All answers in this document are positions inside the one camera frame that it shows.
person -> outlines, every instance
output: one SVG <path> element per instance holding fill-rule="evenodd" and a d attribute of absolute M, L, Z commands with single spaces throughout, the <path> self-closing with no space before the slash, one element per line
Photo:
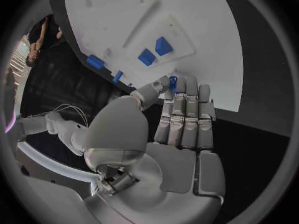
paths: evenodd
<path fill-rule="evenodd" d="M 52 14 L 38 22 L 28 35 L 30 49 L 25 61 L 26 65 L 33 67 L 38 61 L 39 53 L 53 46 L 62 36 L 63 33 L 55 23 Z"/>

small blue object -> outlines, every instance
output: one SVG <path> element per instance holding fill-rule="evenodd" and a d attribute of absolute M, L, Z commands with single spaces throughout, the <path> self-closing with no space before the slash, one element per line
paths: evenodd
<path fill-rule="evenodd" d="M 87 59 L 86 62 L 93 66 L 94 68 L 101 70 L 104 68 L 104 64 L 105 62 L 102 61 L 101 59 L 99 59 L 98 57 L 94 56 L 94 55 L 90 55 Z"/>
<path fill-rule="evenodd" d="M 176 82 L 177 82 L 177 77 L 176 76 L 170 76 L 169 78 L 170 84 L 169 84 L 169 88 L 175 92 L 176 89 Z"/>
<path fill-rule="evenodd" d="M 150 66 L 155 60 L 155 56 L 149 50 L 144 49 L 138 59 L 145 63 L 146 66 Z"/>
<path fill-rule="evenodd" d="M 118 71 L 117 72 L 117 74 L 115 75 L 115 77 L 113 78 L 113 82 L 114 83 L 117 83 L 119 80 L 120 80 L 120 78 L 121 78 L 121 76 L 123 75 L 124 73 L 122 72 L 122 71 Z"/>
<path fill-rule="evenodd" d="M 173 51 L 172 46 L 166 41 L 164 37 L 160 37 L 156 41 L 156 47 L 155 47 L 156 53 L 158 53 L 160 56 L 163 56 L 171 51 Z"/>

